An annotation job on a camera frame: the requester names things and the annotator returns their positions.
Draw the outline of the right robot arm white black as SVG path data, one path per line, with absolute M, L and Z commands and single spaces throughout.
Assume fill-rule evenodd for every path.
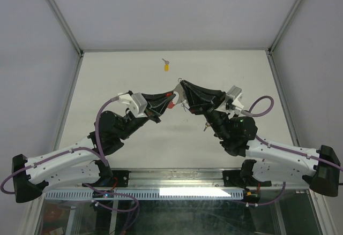
M 338 196 L 342 167 L 332 147 L 295 147 L 260 137 L 254 120 L 257 115 L 244 110 L 239 87 L 223 92 L 186 80 L 179 84 L 181 101 L 192 114 L 204 116 L 225 152 L 245 158 L 240 171 L 242 187 L 279 181 L 308 186 L 324 196 Z

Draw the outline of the red grey keyring holder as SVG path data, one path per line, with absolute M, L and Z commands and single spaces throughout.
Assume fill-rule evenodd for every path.
M 182 80 L 183 80 L 182 78 L 178 78 L 178 80 L 177 80 L 178 83 L 173 90 L 175 97 L 172 101 L 169 102 L 167 108 L 172 109 L 173 107 L 180 105 L 184 109 L 184 111 L 187 112 L 188 111 L 188 105 L 187 105 L 187 101 L 185 98 L 185 92 L 184 92 L 183 87 L 181 85 Z

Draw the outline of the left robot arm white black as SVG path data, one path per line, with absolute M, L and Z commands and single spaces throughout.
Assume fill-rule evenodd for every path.
M 119 94 L 100 108 L 95 130 L 75 144 L 38 157 L 15 156 L 12 180 L 16 202 L 32 201 L 59 187 L 110 184 L 113 174 L 106 156 L 121 149 L 123 141 L 149 120 L 159 123 L 175 96 L 173 91 Z

